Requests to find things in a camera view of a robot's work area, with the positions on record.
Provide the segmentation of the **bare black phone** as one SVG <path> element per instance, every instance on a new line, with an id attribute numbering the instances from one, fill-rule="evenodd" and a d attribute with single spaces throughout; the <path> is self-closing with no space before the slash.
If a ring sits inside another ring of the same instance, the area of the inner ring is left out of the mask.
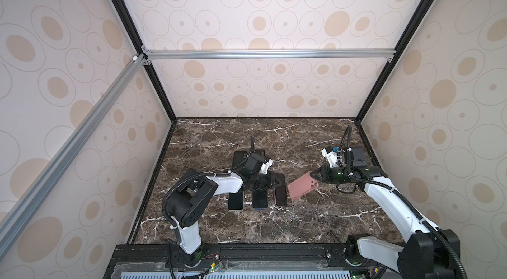
<path id="1" fill-rule="evenodd" d="M 242 210 L 244 207 L 244 192 L 240 190 L 237 193 L 228 194 L 228 209 Z"/>
<path id="2" fill-rule="evenodd" d="M 254 190 L 252 192 L 252 207 L 254 209 L 267 208 L 268 204 L 268 190 Z"/>
<path id="3" fill-rule="evenodd" d="M 281 173 L 272 173 L 274 203 L 277 207 L 287 207 L 287 186 L 286 178 Z"/>

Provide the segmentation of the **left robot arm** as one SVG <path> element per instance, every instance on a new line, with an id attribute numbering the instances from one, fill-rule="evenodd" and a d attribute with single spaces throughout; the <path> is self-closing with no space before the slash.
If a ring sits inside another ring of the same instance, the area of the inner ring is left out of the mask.
<path id="1" fill-rule="evenodd" d="M 180 258 L 186 266 L 195 267 L 203 256 L 198 221 L 212 198 L 228 195 L 228 209 L 244 207 L 245 192 L 252 192 L 252 207 L 267 208 L 272 190 L 277 206 L 286 206 L 285 176 L 270 170 L 273 160 L 264 150 L 236 151 L 232 167 L 226 173 L 189 169 L 165 194 L 162 215 L 176 234 Z"/>

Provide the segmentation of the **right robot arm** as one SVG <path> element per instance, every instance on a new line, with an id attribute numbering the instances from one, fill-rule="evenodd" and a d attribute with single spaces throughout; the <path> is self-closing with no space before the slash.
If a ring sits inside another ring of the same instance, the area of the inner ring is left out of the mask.
<path id="1" fill-rule="evenodd" d="M 373 260 L 402 278 L 467 278 L 460 259 L 459 237 L 416 209 L 377 166 L 369 166 L 361 147 L 322 150 L 326 162 L 310 177 L 329 185 L 352 183 L 372 198 L 397 227 L 404 245 L 372 235 L 350 235 L 345 258 L 351 266 Z"/>

